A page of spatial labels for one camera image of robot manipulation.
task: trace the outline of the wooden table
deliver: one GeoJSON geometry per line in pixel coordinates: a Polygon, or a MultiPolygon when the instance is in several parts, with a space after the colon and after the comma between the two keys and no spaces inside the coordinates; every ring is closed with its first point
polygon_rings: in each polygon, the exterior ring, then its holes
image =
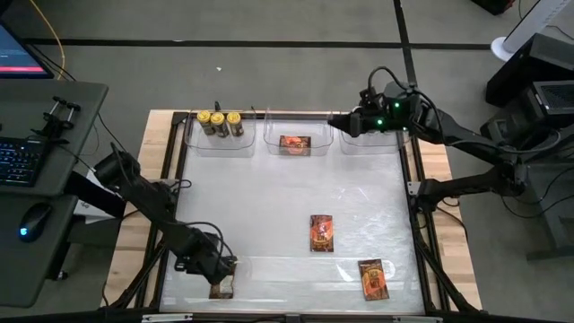
{"type": "MultiPolygon", "coordinates": [[[[150,111],[147,126],[143,134],[142,147],[140,148],[140,154],[138,156],[138,161],[142,166],[142,176],[147,179],[158,179],[161,176],[174,112],[176,111],[150,111]]],[[[182,138],[183,127],[179,127],[174,145],[176,150],[180,147],[182,138]]],[[[420,150],[422,154],[422,164],[427,178],[435,178],[438,180],[451,179],[447,152],[443,145],[420,142],[420,150]]],[[[407,154],[409,158],[413,157],[412,151],[407,150],[407,154]]],[[[177,163],[178,154],[175,152],[170,165],[169,178],[174,177],[177,163]]],[[[458,207],[443,204],[439,206],[460,218],[458,207]]],[[[126,212],[128,213],[132,210],[134,210],[134,208],[129,205],[126,212]]],[[[476,281],[474,280],[473,265],[463,228],[459,223],[441,211],[434,213],[434,222],[440,256],[445,272],[466,299],[476,308],[480,309],[480,297],[478,295],[476,281]]],[[[115,301],[119,297],[140,269],[144,261],[144,252],[149,230],[150,222],[141,214],[130,216],[122,223],[105,289],[106,296],[110,302],[115,301]]],[[[428,277],[430,278],[433,302],[439,306],[436,279],[428,266],[427,271],[428,277]]],[[[155,276],[156,271],[154,270],[150,275],[150,281],[148,283],[147,296],[145,299],[146,305],[151,300],[152,289],[155,285],[155,276]]]]}

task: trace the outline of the transparent container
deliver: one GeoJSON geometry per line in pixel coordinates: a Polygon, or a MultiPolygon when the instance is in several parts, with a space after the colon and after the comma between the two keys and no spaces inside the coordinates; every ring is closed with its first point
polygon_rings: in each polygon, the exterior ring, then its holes
{"type": "Polygon", "coordinates": [[[326,155],[333,143],[333,128],[327,124],[327,121],[332,117],[333,112],[329,111],[321,115],[309,114],[303,118],[299,115],[294,120],[289,113],[273,113],[270,109],[267,109],[265,112],[263,138],[269,153],[291,156],[326,155]],[[280,145],[282,136],[310,137],[310,143],[306,141],[305,144],[296,148],[284,147],[280,145]]]}
{"type": "Polygon", "coordinates": [[[221,110],[225,117],[230,112],[238,112],[241,115],[243,135],[234,136],[231,133],[225,138],[218,135],[206,135],[196,118],[196,113],[191,112],[186,121],[184,138],[187,146],[201,157],[226,157],[226,158],[250,158],[255,153],[256,121],[255,111],[221,110]]]}
{"type": "Polygon", "coordinates": [[[348,155],[395,153],[411,141],[407,131],[367,133],[356,138],[339,131],[341,151],[348,155]]]}

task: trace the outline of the keyboard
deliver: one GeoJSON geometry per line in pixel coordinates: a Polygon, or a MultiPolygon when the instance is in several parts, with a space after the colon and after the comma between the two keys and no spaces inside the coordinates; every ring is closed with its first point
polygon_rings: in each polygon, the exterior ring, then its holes
{"type": "Polygon", "coordinates": [[[0,137],[0,185],[33,187],[46,148],[44,140],[0,137]]]}

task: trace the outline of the battery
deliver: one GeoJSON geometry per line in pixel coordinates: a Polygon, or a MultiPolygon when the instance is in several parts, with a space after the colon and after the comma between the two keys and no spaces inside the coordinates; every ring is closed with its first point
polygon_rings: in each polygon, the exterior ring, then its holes
{"type": "Polygon", "coordinates": [[[212,113],[207,110],[197,113],[197,121],[206,135],[215,135],[215,129],[212,127],[211,117],[212,113]]]}
{"type": "Polygon", "coordinates": [[[215,129],[215,134],[221,138],[225,138],[230,135],[230,130],[227,128],[225,123],[225,116],[221,112],[215,112],[212,114],[212,127],[215,129]]]}
{"type": "Polygon", "coordinates": [[[237,112],[230,112],[227,115],[227,123],[230,124],[231,134],[235,136],[243,135],[243,125],[241,124],[241,115],[237,112]]]}

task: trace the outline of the computer mouse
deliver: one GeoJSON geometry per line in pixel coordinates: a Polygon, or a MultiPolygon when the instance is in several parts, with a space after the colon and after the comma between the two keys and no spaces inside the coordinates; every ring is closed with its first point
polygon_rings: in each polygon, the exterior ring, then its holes
{"type": "Polygon", "coordinates": [[[22,217],[18,236],[24,242],[33,242],[44,231],[46,221],[52,213],[52,205],[48,203],[37,203],[26,211],[22,217]]]}

